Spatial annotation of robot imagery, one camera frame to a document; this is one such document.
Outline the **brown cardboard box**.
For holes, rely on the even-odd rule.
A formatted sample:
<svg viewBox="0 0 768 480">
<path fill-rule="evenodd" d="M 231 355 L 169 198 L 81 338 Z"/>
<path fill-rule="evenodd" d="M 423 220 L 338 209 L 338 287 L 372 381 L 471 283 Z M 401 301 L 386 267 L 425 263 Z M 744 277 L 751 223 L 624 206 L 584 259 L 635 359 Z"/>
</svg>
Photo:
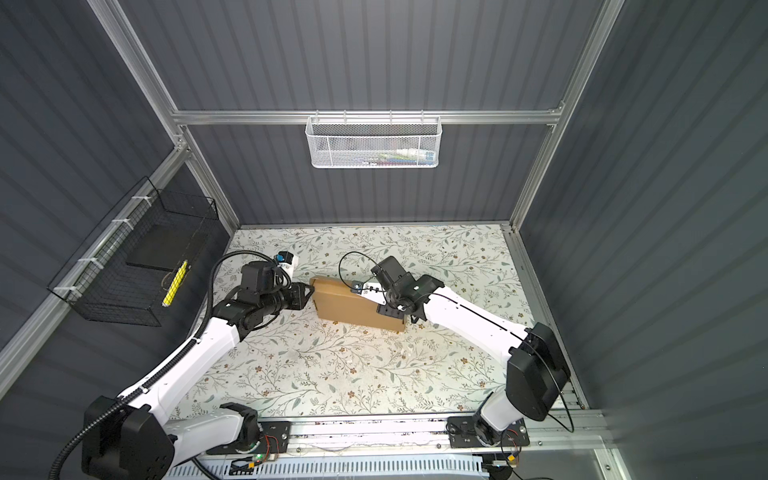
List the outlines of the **brown cardboard box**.
<svg viewBox="0 0 768 480">
<path fill-rule="evenodd" d="M 314 287 L 312 300 L 322 320 L 392 332 L 405 331 L 403 319 L 379 314 L 379 304 L 352 293 L 340 280 L 313 277 L 310 285 Z"/>
</svg>

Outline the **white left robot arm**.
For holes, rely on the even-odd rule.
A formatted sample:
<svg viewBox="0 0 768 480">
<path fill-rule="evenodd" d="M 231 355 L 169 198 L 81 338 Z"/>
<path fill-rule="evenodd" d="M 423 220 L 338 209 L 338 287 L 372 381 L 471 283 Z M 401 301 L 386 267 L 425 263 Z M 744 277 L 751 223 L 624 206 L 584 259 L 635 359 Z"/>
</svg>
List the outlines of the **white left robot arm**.
<svg viewBox="0 0 768 480">
<path fill-rule="evenodd" d="M 263 454 L 269 444 L 255 409 L 227 402 L 201 417 L 174 421 L 180 401 L 210 367 L 284 311 L 302 310 L 314 292 L 293 280 L 297 255 L 256 253 L 239 285 L 210 301 L 198 329 L 166 359 L 117 398 L 100 397 L 87 409 L 75 438 L 82 471 L 97 479 L 161 479 L 173 467 L 224 446 Z"/>
</svg>

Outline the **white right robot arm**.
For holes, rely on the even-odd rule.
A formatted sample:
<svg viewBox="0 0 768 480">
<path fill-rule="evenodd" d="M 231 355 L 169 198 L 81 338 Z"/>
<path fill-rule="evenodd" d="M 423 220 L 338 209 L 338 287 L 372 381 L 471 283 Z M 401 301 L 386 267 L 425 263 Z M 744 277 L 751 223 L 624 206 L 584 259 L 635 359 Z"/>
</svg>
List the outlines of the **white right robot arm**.
<svg viewBox="0 0 768 480">
<path fill-rule="evenodd" d="M 446 328 L 506 368 L 505 383 L 488 394 L 461 432 L 474 433 L 495 445 L 508 428 L 522 419 L 545 420 L 571 380 L 571 371 L 553 330 L 538 322 L 532 327 L 501 318 L 462 298 L 444 282 L 414 277 L 393 256 L 374 264 L 373 282 L 359 290 L 390 316 L 408 316 Z"/>
</svg>

